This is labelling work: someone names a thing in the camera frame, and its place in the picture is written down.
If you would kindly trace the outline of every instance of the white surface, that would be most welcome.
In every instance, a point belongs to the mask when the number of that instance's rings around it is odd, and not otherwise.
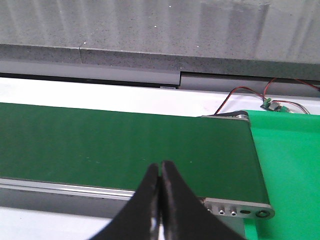
[[[226,96],[227,93],[217,92],[0,78],[0,102],[3,103],[202,116],[214,114]],[[298,102],[312,114],[320,114],[320,98],[281,99]],[[262,110],[261,104],[255,95],[234,94],[221,113]],[[0,207],[0,239],[81,240],[89,238],[107,222],[108,219],[98,217]]]

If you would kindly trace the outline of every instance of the gray granite countertop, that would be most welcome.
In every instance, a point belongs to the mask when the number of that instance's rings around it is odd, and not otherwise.
[[[319,0],[0,0],[0,60],[319,80]]]

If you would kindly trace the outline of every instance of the green plastic board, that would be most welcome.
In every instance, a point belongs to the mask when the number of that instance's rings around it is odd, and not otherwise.
[[[245,120],[0,104],[0,177],[135,190],[173,160],[198,197],[269,203]]]
[[[272,219],[256,222],[258,239],[320,239],[320,116],[248,112],[275,210]],[[252,220],[246,224],[251,229]],[[253,231],[247,233],[257,239]]]

